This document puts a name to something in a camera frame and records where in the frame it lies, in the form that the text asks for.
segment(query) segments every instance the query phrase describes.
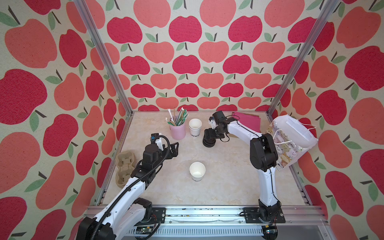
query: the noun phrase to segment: patterned wall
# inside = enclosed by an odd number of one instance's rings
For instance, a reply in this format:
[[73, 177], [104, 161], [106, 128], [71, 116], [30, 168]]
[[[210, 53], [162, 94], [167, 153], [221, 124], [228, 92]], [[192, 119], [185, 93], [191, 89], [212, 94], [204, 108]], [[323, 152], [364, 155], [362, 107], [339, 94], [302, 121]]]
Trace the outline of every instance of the patterned wall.
[[322, 32], [334, 26], [331, 44], [306, 57], [309, 76], [295, 78], [291, 103], [277, 108], [317, 126], [318, 145], [296, 169], [338, 240], [384, 239], [383, 7], [340, 2]]
[[[100, 36], [120, 55], [111, 60], [135, 111], [268, 109], [323, 6], [321, 0], [97, 1], [106, 18]], [[307, 75], [305, 65], [297, 78]], [[289, 103], [291, 96], [285, 98]]]
[[1, 1], [0, 22], [0, 240], [72, 240], [126, 114], [73, 2]]

